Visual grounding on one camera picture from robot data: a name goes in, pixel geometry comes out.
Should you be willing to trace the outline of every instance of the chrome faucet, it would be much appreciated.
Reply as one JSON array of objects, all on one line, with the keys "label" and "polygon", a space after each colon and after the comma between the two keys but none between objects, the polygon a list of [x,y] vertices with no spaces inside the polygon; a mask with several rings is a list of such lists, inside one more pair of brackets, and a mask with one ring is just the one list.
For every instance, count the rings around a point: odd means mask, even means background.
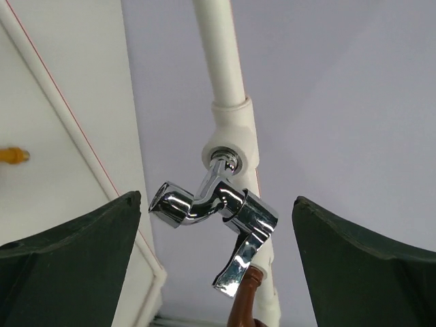
[{"label": "chrome faucet", "polygon": [[213,281],[216,290],[233,297],[254,255],[277,225],[276,212],[248,189],[238,189],[229,178],[240,170],[240,159],[230,149],[216,151],[197,194],[164,183],[151,201],[149,212],[177,228],[192,225],[214,213],[238,234],[232,256]]}]

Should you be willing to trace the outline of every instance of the white pipe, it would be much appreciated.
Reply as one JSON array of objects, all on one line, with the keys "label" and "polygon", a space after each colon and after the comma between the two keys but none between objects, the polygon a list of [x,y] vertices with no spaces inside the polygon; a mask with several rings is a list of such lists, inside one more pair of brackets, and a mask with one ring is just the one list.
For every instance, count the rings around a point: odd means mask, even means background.
[{"label": "white pipe", "polygon": [[[203,150],[203,162],[208,167],[209,152],[215,146],[233,143],[233,149],[242,149],[247,161],[243,162],[248,167],[232,182],[259,196],[256,172],[259,152],[253,106],[245,94],[230,0],[193,0],[193,4],[212,82],[213,114],[217,125],[217,131]],[[241,141],[238,136],[247,135],[247,130],[251,131],[251,139]],[[271,240],[268,240],[252,264],[264,272],[264,280],[256,292],[258,319],[269,327],[278,327],[281,312],[271,270],[274,260],[272,247]]]},{"label": "white pipe", "polygon": [[193,4],[215,104],[237,106],[245,101],[245,90],[230,1],[194,0]]}]

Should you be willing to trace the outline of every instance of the brown hose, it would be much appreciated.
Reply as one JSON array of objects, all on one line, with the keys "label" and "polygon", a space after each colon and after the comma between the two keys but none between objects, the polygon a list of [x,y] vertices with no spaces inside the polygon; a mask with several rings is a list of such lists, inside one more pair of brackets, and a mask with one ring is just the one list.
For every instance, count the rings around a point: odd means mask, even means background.
[{"label": "brown hose", "polygon": [[264,274],[259,269],[252,266],[247,269],[235,295],[227,327],[267,327],[253,319],[254,295],[263,278]]}]

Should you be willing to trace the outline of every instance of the faucet handle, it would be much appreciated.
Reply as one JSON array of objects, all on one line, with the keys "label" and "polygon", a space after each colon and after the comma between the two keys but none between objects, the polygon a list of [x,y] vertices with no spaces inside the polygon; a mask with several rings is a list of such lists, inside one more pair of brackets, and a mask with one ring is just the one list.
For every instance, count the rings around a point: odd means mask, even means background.
[{"label": "faucet handle", "polygon": [[234,297],[254,255],[269,239],[278,222],[277,213],[248,189],[239,212],[223,222],[238,233],[235,248],[225,268],[213,281],[213,287]]},{"label": "faucet handle", "polygon": [[193,194],[171,182],[166,182],[151,200],[149,212],[177,228],[189,215],[192,202]]}]

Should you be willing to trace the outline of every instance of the light purple wall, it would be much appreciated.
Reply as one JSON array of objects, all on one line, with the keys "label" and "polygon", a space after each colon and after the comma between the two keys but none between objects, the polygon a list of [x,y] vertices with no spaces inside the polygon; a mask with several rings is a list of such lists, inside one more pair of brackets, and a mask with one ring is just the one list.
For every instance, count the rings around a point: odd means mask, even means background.
[{"label": "light purple wall", "polygon": [[[190,1],[124,0],[147,189],[195,191],[214,129],[213,99]],[[282,326],[315,326],[291,223],[304,195],[338,215],[436,251],[436,2],[234,1],[253,98],[263,198]],[[173,230],[153,220],[168,271],[163,313],[224,322],[210,286],[235,234],[218,217]]]}]

